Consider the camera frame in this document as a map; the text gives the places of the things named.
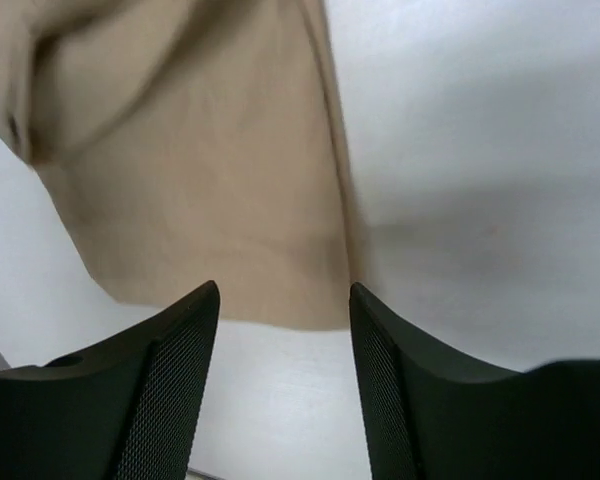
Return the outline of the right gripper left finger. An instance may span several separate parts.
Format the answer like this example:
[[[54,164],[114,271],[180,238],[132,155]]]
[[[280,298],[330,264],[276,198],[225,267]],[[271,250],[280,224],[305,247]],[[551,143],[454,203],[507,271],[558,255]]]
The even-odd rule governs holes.
[[[0,479],[182,479],[219,319],[206,282],[43,366],[0,371]]]

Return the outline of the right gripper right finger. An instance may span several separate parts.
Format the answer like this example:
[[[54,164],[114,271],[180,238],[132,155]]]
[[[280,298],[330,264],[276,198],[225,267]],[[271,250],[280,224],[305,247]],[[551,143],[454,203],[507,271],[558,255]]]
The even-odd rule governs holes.
[[[349,312],[374,478],[600,479],[600,360],[498,367],[358,283]]]

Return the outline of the beige t shirt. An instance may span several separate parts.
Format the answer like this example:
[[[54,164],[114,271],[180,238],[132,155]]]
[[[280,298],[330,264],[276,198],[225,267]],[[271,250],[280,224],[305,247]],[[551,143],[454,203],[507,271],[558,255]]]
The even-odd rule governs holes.
[[[0,1],[0,138],[114,299],[348,325],[364,278],[320,1]]]

